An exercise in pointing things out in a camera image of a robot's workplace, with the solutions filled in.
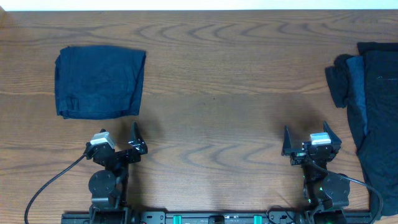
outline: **white wall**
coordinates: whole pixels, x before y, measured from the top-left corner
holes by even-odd
[[[398,0],[0,0],[6,11],[398,9]]]

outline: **tabletop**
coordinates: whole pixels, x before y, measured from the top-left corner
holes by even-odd
[[[36,191],[78,159],[101,128],[118,149],[137,121],[149,147],[130,166],[137,208],[300,208],[299,166],[280,155],[284,126],[299,141],[327,121],[343,141],[328,169],[363,180],[346,110],[335,108],[324,68],[357,42],[397,42],[398,11],[9,12],[0,24],[0,220],[22,223]],[[139,116],[63,119],[54,61],[74,45],[147,52]],[[101,166],[83,160],[36,199],[31,223],[87,212],[88,181]],[[350,210],[369,208],[351,184]],[[380,223],[398,223],[398,217]]]

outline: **folded cloth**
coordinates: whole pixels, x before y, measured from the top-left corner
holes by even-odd
[[[138,115],[146,53],[113,46],[67,47],[55,61],[55,105],[64,118]]]
[[[334,67],[325,70],[335,105],[347,106],[365,182],[382,194],[384,216],[398,214],[398,52],[393,51],[398,51],[397,46],[358,43],[362,61],[360,57],[342,55]],[[374,193],[370,195],[371,212],[375,214],[379,200]]]

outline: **cable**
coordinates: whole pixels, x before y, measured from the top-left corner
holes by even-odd
[[[381,210],[383,209],[383,197],[381,196],[380,192],[378,192],[374,187],[372,187],[372,186],[370,186],[370,185],[368,185],[368,184],[365,184],[365,183],[362,182],[362,181],[356,180],[356,179],[351,178],[351,177],[347,177],[347,176],[345,176],[345,175],[337,174],[337,173],[335,173],[335,172],[332,172],[332,171],[330,171],[330,170],[324,169],[324,168],[322,168],[322,167],[316,165],[316,163],[314,163],[314,161],[311,159],[310,154],[308,153],[308,151],[306,151],[306,153],[307,153],[307,157],[308,157],[308,158],[310,159],[310,161],[311,161],[311,165],[314,166],[316,169],[318,169],[318,170],[320,170],[320,171],[322,171],[322,172],[325,172],[325,173],[327,173],[327,174],[338,175],[338,176],[341,177],[341,178],[344,178],[344,179],[346,179],[346,180],[349,180],[349,181],[352,181],[352,182],[354,182],[354,183],[360,184],[360,185],[366,187],[367,189],[373,191],[373,192],[377,195],[377,197],[379,198],[379,209],[377,210],[376,215],[372,218],[372,220],[369,222],[369,224],[374,223],[374,221],[376,221],[376,219],[377,219],[378,217],[380,217]]]
[[[268,220],[269,220],[269,222],[270,222],[271,224],[276,224],[276,223],[274,223],[273,221],[271,221],[271,219],[269,218],[269,212],[271,211],[272,208],[275,208],[275,207],[281,208],[281,209],[286,213],[286,215],[292,220],[292,222],[290,222],[290,223],[288,223],[288,224],[294,223],[294,218],[291,217],[291,216],[289,215],[289,213],[287,212],[287,210],[286,210],[284,207],[282,207],[282,206],[280,206],[280,205],[273,205],[273,206],[271,206],[271,208],[269,208],[269,209],[267,210],[267,212],[266,212],[267,218],[268,218]]]
[[[78,164],[86,155],[82,155],[78,160],[76,160],[74,163],[72,163],[68,168],[66,168],[65,170],[63,170],[61,173],[59,173],[58,175],[56,175],[55,177],[53,177],[51,180],[49,180],[47,183],[45,183],[45,185],[43,185],[43,187],[41,187],[36,194],[32,197],[32,199],[30,200],[30,202],[27,204],[26,206],[26,210],[25,210],[25,224],[29,224],[29,222],[27,221],[27,215],[29,213],[29,209],[30,206],[32,206],[34,200],[37,198],[37,196],[39,196],[39,194],[49,185],[51,184],[53,181],[57,180],[58,177],[62,176],[64,173],[66,173],[68,170],[70,170],[72,167],[74,167],[76,164]]]

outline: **black cable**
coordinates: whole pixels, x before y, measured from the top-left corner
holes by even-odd
[[[368,184],[365,184],[365,183],[362,182],[362,181],[356,180],[356,179],[351,178],[351,177],[347,177],[347,176],[345,176],[345,175],[337,174],[337,173],[335,173],[335,172],[332,172],[332,171],[330,171],[330,170],[324,169],[324,168],[322,168],[322,167],[316,165],[316,163],[314,163],[314,161],[311,159],[311,157],[310,157],[308,151],[306,151],[306,153],[307,153],[307,157],[308,157],[309,160],[311,161],[311,165],[314,166],[316,169],[318,169],[318,170],[320,170],[320,171],[322,171],[322,172],[325,172],[325,173],[327,173],[327,174],[338,175],[338,176],[341,177],[341,178],[344,178],[344,179],[346,179],[346,180],[349,180],[349,181],[352,181],[352,182],[354,182],[354,183],[360,184],[360,185],[366,187],[367,189],[373,191],[373,192],[377,195],[377,197],[379,198],[379,209],[377,210],[376,215],[372,218],[372,220],[369,222],[369,224],[374,223],[374,221],[376,221],[376,219],[377,219],[378,217],[380,217],[381,210],[383,209],[383,197],[381,196],[380,192],[378,192],[374,187],[372,187],[372,186],[370,186],[370,185],[368,185]]]
[[[78,160],[76,160],[74,163],[72,163],[68,168],[66,168],[65,170],[63,170],[61,173],[59,173],[58,175],[56,175],[55,177],[53,177],[51,180],[49,180],[47,183],[45,183],[45,185],[43,185],[43,187],[41,187],[36,194],[32,197],[32,199],[30,200],[30,202],[27,204],[26,206],[26,210],[25,210],[25,224],[29,224],[29,222],[27,221],[27,215],[29,213],[29,209],[30,206],[32,206],[34,200],[37,198],[37,196],[39,196],[39,194],[49,185],[51,184],[53,181],[55,181],[58,177],[62,176],[62,174],[66,173],[68,170],[70,170],[72,167],[74,167],[76,164],[78,164],[86,155],[82,155]]]
[[[270,222],[271,224],[276,224],[276,223],[274,223],[273,221],[271,221],[271,219],[269,218],[269,212],[271,211],[271,209],[273,209],[273,208],[275,208],[275,207],[281,208],[281,209],[286,213],[286,215],[292,220],[292,222],[290,222],[290,223],[288,223],[288,224],[294,223],[294,218],[291,217],[291,216],[289,215],[289,213],[287,212],[287,210],[286,210],[284,207],[282,207],[282,206],[280,206],[280,205],[273,205],[273,206],[271,206],[271,208],[269,208],[269,209],[267,210],[267,212],[266,212],[267,218],[268,218],[268,220],[269,220],[269,222]]]

